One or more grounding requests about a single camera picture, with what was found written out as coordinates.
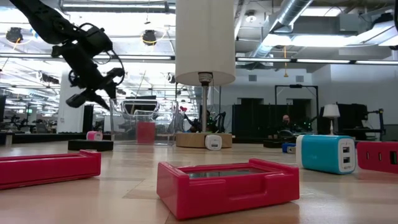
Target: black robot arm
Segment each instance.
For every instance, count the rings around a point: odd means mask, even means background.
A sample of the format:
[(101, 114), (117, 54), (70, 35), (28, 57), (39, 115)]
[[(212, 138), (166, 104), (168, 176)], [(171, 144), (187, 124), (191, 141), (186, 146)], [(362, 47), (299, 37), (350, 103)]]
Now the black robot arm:
[[(78, 108), (86, 101), (94, 101), (109, 110), (104, 99), (95, 93), (96, 90), (105, 90), (110, 98), (116, 97), (116, 84), (113, 78), (124, 78), (125, 71), (122, 68), (114, 68), (102, 76), (94, 63), (93, 57), (113, 51), (113, 43), (104, 33), (93, 24), (74, 26), (56, 10), (43, 4), (40, 0), (10, 0), (25, 16), (36, 33), (47, 43), (53, 46), (52, 56), (62, 56), (72, 68), (69, 73), (71, 86), (85, 89), (82, 93), (73, 95), (67, 100), (67, 104)], [(83, 26), (91, 26), (87, 31)]]

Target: clear acrylic box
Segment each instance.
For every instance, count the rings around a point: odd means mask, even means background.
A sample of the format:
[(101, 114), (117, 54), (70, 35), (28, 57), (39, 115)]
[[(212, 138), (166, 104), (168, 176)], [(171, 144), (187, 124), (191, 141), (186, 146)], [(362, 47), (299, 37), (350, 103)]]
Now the clear acrylic box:
[(110, 100), (115, 144), (167, 145), (183, 131), (183, 115), (172, 100)]

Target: white cylindrical lampshade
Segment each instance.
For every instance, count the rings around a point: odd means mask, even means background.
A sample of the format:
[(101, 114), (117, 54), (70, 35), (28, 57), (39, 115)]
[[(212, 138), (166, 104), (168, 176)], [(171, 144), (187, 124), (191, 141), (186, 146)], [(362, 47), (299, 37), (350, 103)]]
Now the white cylindrical lampshade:
[(323, 110), (323, 116), (326, 118), (339, 118), (340, 112), (338, 110), (338, 105), (326, 105)]
[(212, 72), (210, 85), (235, 81), (233, 0), (177, 0), (175, 76), (200, 86), (198, 72)]

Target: red block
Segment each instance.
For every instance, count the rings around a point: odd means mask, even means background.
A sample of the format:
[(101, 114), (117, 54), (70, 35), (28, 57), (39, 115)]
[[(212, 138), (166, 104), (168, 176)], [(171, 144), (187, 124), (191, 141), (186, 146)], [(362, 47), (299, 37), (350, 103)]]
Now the red block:
[(101, 174), (101, 153), (0, 157), (0, 190), (94, 177)]
[(275, 205), (300, 198), (299, 168), (260, 159), (190, 167), (160, 162), (156, 192), (179, 220)]
[(136, 129), (138, 144), (155, 144), (155, 123), (138, 122)]
[(359, 142), (356, 150), (361, 169), (398, 174), (398, 142)]

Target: teal power bank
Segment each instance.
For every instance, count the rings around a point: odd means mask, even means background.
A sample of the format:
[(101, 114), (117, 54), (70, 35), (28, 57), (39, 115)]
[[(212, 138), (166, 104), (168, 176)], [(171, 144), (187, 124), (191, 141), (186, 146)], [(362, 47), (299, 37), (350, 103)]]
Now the teal power bank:
[(301, 135), (296, 140), (300, 168), (350, 174), (355, 170), (355, 143), (349, 136)]

